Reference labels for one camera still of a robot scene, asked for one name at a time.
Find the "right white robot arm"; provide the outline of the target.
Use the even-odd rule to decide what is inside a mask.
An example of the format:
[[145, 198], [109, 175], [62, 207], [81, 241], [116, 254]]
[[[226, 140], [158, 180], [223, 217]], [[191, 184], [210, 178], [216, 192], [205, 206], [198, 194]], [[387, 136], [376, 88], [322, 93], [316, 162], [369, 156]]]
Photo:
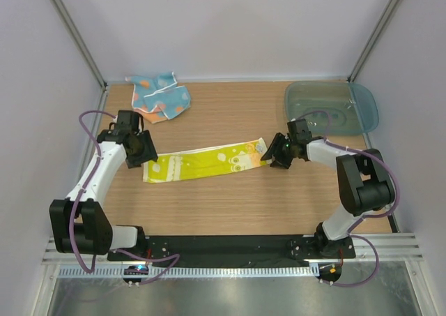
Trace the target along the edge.
[[341, 204], [319, 223], [312, 248], [321, 257], [340, 256], [350, 233], [365, 219], [389, 204], [395, 204], [397, 190], [380, 151], [349, 149], [310, 134], [277, 133], [262, 156], [271, 167], [288, 169], [293, 159], [320, 163], [336, 170]]

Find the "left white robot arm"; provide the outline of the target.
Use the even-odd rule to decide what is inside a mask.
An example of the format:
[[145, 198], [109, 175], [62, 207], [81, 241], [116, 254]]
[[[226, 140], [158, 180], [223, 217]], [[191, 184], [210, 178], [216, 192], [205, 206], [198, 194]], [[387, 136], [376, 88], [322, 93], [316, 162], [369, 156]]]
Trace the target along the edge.
[[96, 152], [77, 185], [63, 200], [54, 200], [49, 216], [55, 246], [60, 253], [105, 255], [122, 248], [130, 259], [142, 259], [148, 250], [141, 238], [142, 228], [111, 225], [104, 212], [105, 198], [122, 164], [139, 167], [157, 160], [155, 145], [148, 130], [117, 133], [104, 130]]

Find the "yellow green patterned towel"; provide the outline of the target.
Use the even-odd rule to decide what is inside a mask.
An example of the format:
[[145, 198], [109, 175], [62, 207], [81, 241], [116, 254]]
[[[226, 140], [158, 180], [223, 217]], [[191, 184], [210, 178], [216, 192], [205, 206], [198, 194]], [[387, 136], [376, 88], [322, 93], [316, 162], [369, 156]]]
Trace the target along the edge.
[[266, 151], [264, 139], [258, 138], [250, 142], [163, 153], [157, 161], [143, 164], [142, 180], [166, 183], [243, 172], [271, 164], [271, 159], [261, 159]]

